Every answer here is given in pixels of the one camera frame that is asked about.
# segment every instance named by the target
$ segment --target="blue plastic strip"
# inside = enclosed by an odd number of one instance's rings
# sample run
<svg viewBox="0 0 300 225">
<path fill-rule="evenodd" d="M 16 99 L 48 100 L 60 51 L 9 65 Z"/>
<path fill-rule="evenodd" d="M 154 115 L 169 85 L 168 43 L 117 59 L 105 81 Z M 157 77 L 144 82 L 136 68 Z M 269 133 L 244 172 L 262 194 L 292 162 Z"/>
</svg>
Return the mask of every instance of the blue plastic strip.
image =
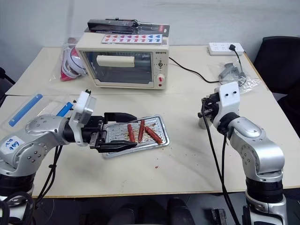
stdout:
<svg viewBox="0 0 300 225">
<path fill-rule="evenodd" d="M 41 94 L 37 94 L 35 97 L 30 100 L 26 106 L 23 107 L 9 122 L 8 124 L 13 127 L 17 122 L 42 98 Z"/>
<path fill-rule="evenodd" d="M 73 105 L 70 102 L 67 102 L 67 104 L 60 110 L 57 116 L 64 117 L 72 107 Z"/>
</svg>

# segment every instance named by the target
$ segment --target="oven door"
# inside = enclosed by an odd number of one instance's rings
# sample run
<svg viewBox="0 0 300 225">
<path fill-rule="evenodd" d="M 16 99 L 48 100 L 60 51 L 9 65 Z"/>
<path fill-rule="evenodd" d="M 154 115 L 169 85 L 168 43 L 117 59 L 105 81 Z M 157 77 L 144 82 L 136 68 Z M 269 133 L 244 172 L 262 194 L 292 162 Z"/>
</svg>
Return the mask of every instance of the oven door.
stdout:
<svg viewBox="0 0 300 225">
<path fill-rule="evenodd" d="M 84 52 L 99 86 L 154 87 L 152 52 Z"/>
</svg>

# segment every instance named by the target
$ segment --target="white table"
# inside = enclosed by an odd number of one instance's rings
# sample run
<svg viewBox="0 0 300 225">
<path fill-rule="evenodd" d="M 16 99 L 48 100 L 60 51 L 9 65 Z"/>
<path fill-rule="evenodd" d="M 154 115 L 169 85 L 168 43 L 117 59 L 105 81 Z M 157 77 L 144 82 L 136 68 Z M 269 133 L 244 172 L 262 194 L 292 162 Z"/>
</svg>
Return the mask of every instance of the white table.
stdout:
<svg viewBox="0 0 300 225">
<path fill-rule="evenodd" d="M 56 180 L 47 197 L 221 192 L 207 133 L 198 127 L 197 118 L 201 98 L 213 93 L 217 84 L 207 84 L 175 65 L 169 66 L 168 88 L 164 91 L 99 89 L 92 85 L 88 77 L 68 83 L 49 84 L 49 76 L 59 53 L 58 48 L 44 48 L 7 94 L 32 95 L 39 91 L 44 95 L 58 95 L 61 90 L 67 94 L 79 94 L 88 87 L 97 99 L 94 115 L 103 115 L 104 112 L 125 112 L 136 117 L 162 115 L 170 145 L 109 159 L 104 159 L 96 150 L 88 147 L 80 148 L 74 143 L 64 146 L 58 161 Z M 235 59 L 211 57 L 204 46 L 172 47 L 170 56 L 184 66 L 199 71 L 209 80 L 215 77 L 208 65 Z M 244 70 L 256 77 L 245 55 L 241 61 Z M 0 108 L 0 123 L 27 98 L 8 96 Z M 240 114 L 265 128 L 267 136 L 282 148 L 285 154 L 284 187 L 300 187 L 300 176 L 295 175 L 300 170 L 300 140 L 272 93 L 261 85 L 243 94 Z M 211 132 L 220 159 L 223 138 L 216 129 L 212 128 Z M 33 195 L 39 193 L 45 182 L 53 152 L 47 155 L 36 174 Z M 227 190 L 244 191 L 246 184 L 242 161 L 230 146 L 226 152 Z"/>
</svg>

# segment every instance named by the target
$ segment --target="plug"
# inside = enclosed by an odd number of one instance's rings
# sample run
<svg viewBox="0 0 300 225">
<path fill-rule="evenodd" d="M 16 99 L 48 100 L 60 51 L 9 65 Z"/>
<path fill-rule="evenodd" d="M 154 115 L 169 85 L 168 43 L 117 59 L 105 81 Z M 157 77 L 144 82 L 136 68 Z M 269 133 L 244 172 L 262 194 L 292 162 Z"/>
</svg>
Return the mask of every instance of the plug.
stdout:
<svg viewBox="0 0 300 225">
<path fill-rule="evenodd" d="M 230 46 L 229 46 L 229 50 L 235 51 L 235 45 L 230 45 Z"/>
</svg>

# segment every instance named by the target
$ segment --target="white wall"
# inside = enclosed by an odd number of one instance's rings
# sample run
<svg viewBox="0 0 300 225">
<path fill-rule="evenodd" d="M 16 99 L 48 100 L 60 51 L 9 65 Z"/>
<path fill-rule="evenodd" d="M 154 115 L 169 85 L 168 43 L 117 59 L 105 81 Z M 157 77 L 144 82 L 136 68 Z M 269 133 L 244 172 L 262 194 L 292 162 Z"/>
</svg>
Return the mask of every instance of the white wall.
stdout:
<svg viewBox="0 0 300 225">
<path fill-rule="evenodd" d="M 299 0 L 0 0 L 0 66 L 16 80 L 42 46 L 115 17 L 168 23 L 172 45 L 240 42 L 254 60 L 263 37 L 300 35 L 299 12 Z"/>
</svg>

